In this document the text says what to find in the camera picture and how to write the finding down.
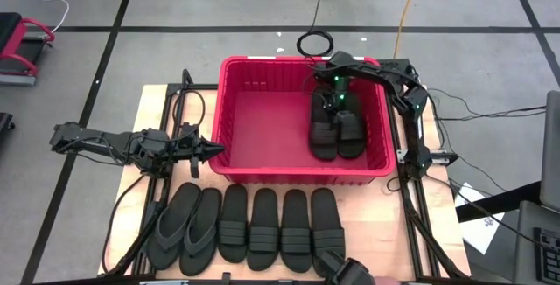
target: yellow cable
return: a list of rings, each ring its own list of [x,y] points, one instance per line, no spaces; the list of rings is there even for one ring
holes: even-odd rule
[[[399,51],[399,40],[401,39],[401,29],[403,28],[404,18],[406,17],[406,11],[409,9],[410,0],[406,0],[404,5],[404,10],[402,10],[401,22],[399,23],[399,30],[396,33],[395,51],[393,52],[393,59],[396,58],[396,53]]]

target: black slipper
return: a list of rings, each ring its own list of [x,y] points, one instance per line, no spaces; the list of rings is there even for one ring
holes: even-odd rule
[[[248,228],[247,265],[253,271],[263,271],[278,256],[278,204],[271,189],[255,193],[253,215]]]
[[[346,93],[345,108],[346,111],[337,114],[340,128],[339,155],[344,158],[356,158],[366,150],[367,137],[357,94]]]
[[[280,257],[290,270],[304,273],[312,266],[311,231],[307,198],[301,190],[290,190],[283,197]]]
[[[179,257],[186,226],[199,198],[200,188],[196,184],[182,184],[157,219],[156,228],[147,245],[148,260],[155,269],[166,269]]]
[[[329,276],[330,269],[321,262],[321,254],[332,251],[346,257],[344,229],[332,191],[321,188],[311,195],[311,229],[313,230],[313,267],[321,277]]]
[[[328,90],[317,87],[311,95],[308,143],[310,151],[317,159],[332,161],[336,158],[338,125],[325,109],[325,93],[328,93]]]
[[[185,249],[179,257],[178,265],[184,275],[197,275],[212,262],[218,246],[216,223],[220,209],[220,190],[204,189],[200,194],[199,207],[192,216],[183,238]]]
[[[228,262],[239,263],[247,255],[247,190],[240,184],[226,189],[224,206],[218,225],[221,256]]]

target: red exercise machine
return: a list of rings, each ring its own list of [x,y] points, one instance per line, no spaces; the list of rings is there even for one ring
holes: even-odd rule
[[[27,24],[36,25],[46,37],[26,37]],[[34,86],[37,61],[54,34],[40,22],[18,13],[0,13],[0,84]]]

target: metal bracket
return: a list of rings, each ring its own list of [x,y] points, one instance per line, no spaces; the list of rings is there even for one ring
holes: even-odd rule
[[[223,285],[231,284],[231,273],[229,273],[229,272],[222,273],[221,274],[221,283]]]
[[[173,280],[173,281],[147,281],[139,282],[139,285],[187,285],[189,281]]]
[[[396,159],[398,163],[404,163],[404,156],[407,153],[407,149],[397,149],[396,150]],[[455,163],[457,159],[459,159],[459,155],[455,153],[448,153],[444,149],[436,149],[430,152],[431,162],[433,164],[438,164],[442,166],[449,166],[452,163]]]

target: sandal strap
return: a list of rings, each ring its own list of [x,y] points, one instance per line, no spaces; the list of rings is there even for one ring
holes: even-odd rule
[[[310,254],[311,231],[309,228],[282,228],[280,249],[285,254]]]
[[[344,115],[339,120],[341,141],[363,140],[364,128],[357,115]]]
[[[240,221],[221,220],[218,229],[220,243],[223,245],[243,246],[247,233],[247,223]]]
[[[165,250],[169,250],[171,249],[173,246],[177,245],[185,236],[185,229],[186,226],[189,222],[189,218],[191,218],[191,216],[187,216],[185,221],[183,221],[183,223],[181,224],[181,226],[177,229],[177,231],[175,231],[175,233],[172,233],[170,236],[165,237],[162,233],[161,233],[161,219],[164,217],[164,215],[167,213],[167,210],[169,210],[169,207],[166,208],[161,215],[159,216],[159,218],[157,219],[156,222],[156,231],[154,233],[154,235],[156,236],[156,240],[157,243],[159,243],[159,245]]]
[[[278,227],[250,227],[248,249],[255,252],[276,252],[278,250]]]
[[[216,233],[218,230],[216,229],[216,224],[213,223],[210,228],[204,233],[202,238],[199,241],[193,242],[191,240],[191,230],[192,227],[189,226],[186,229],[185,237],[183,238],[183,243],[185,244],[185,250],[191,255],[194,256],[199,253],[202,249],[204,249],[214,238],[216,237]]]
[[[335,144],[337,129],[328,122],[311,123],[311,143],[317,145]]]
[[[344,228],[313,232],[315,252],[333,251],[343,254],[345,251]]]

